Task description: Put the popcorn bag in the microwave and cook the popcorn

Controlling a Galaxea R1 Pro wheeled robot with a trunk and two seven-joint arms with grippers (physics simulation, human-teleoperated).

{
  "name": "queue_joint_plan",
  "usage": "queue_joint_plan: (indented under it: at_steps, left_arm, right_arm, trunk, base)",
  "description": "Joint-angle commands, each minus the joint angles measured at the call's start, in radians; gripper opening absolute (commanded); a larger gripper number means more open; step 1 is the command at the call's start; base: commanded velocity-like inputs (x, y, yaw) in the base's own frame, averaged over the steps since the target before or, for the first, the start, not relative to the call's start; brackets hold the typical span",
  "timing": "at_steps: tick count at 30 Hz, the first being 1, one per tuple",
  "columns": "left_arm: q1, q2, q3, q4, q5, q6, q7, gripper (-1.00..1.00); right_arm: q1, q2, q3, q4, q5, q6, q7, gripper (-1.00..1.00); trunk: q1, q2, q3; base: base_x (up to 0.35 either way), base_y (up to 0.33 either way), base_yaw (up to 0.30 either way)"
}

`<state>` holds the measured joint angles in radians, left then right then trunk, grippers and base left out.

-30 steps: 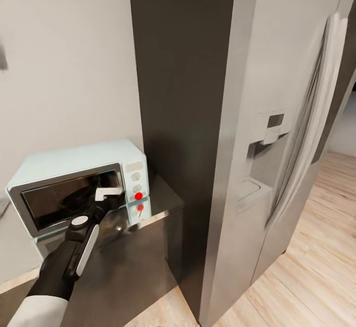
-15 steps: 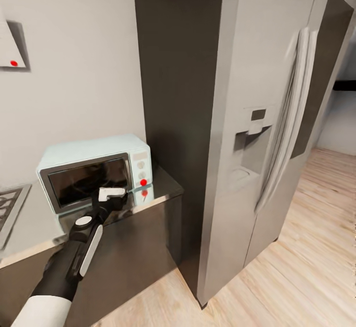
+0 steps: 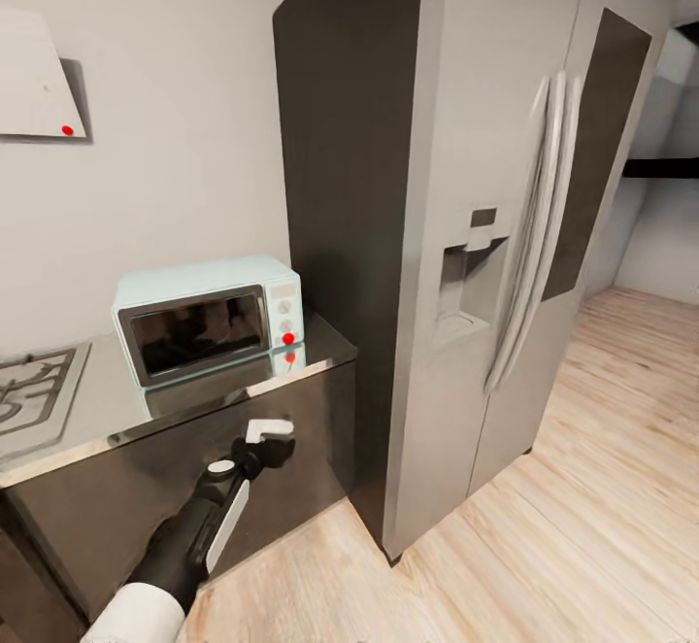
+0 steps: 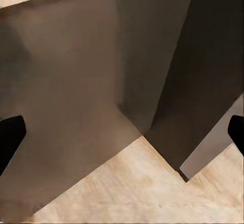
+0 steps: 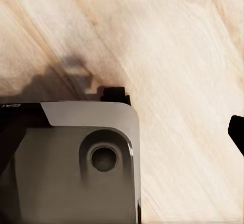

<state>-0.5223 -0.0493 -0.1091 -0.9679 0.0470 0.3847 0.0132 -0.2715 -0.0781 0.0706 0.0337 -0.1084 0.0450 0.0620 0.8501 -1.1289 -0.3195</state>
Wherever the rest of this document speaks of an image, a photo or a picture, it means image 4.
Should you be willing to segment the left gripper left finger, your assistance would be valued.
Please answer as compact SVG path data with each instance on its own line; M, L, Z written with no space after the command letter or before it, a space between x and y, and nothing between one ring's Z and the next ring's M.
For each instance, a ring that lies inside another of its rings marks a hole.
M26 136L22 115L0 121L0 176Z

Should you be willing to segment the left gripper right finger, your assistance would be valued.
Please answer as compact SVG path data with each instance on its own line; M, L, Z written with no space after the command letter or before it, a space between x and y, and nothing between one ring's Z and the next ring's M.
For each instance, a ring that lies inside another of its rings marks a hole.
M244 156L244 117L237 115L231 117L228 134Z

